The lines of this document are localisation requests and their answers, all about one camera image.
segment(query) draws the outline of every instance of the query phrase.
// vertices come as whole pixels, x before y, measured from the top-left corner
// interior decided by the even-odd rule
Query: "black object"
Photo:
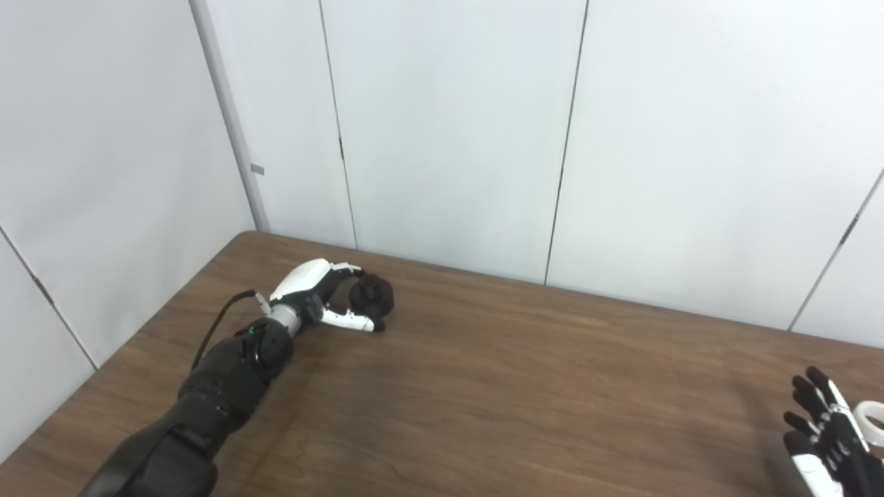
[[[124,440],[80,497],[208,497],[217,481],[212,459],[255,412],[293,349],[286,327],[266,317],[218,343],[169,412]]]
[[[393,306],[392,285],[376,274],[366,274],[350,288],[350,307],[357,314],[379,321]]]

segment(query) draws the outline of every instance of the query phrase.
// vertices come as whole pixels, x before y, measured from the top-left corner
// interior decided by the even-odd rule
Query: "wooden table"
[[[299,335],[213,497],[806,495],[781,445],[791,376],[884,397],[884,350],[244,233],[0,466],[0,494],[76,495],[172,405],[231,294],[319,256],[393,283],[387,330]],[[237,304],[218,339],[257,316]]]

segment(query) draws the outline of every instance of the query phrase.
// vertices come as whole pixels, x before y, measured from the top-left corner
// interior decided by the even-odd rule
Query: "white robotic hand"
[[[884,497],[884,464],[869,452],[834,382],[811,366],[792,386],[792,397],[811,419],[787,411],[783,419],[795,430],[783,442],[813,496]]]
[[[350,289],[352,309],[329,303],[338,285],[353,276],[359,282]],[[359,266],[314,259],[294,268],[279,283],[270,305],[268,317],[286,325],[293,336],[302,325],[316,322],[376,333],[384,330],[381,317],[392,310],[392,287]]]

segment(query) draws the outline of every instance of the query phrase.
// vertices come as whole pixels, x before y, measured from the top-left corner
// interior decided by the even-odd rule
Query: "robot finger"
[[[811,366],[807,368],[807,378],[809,378],[819,391],[822,392],[826,404],[839,404],[847,407],[844,398],[841,397],[841,393],[838,392],[838,387],[835,386],[832,380],[826,376],[826,373],[820,371],[818,367]]]
[[[817,429],[817,427],[814,426],[813,423],[790,410],[786,411],[782,415],[782,419],[786,422],[786,424],[809,437],[811,441],[814,437],[819,436],[819,429]]]
[[[823,415],[828,414],[828,408],[823,400],[814,392],[810,392],[803,388],[796,389],[792,392],[792,398],[811,415],[813,423],[820,424],[824,421]]]
[[[801,390],[807,392],[809,394],[814,394],[823,402],[824,405],[828,405],[830,402],[826,400],[826,396],[810,381],[807,381],[807,378],[803,376],[793,376],[792,377],[792,386],[796,390]]]

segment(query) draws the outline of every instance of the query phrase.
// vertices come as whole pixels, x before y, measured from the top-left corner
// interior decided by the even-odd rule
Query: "white fingertip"
[[[813,497],[843,497],[841,485],[829,476],[826,466],[816,455],[793,455],[792,463],[798,468],[807,487],[811,489]]]

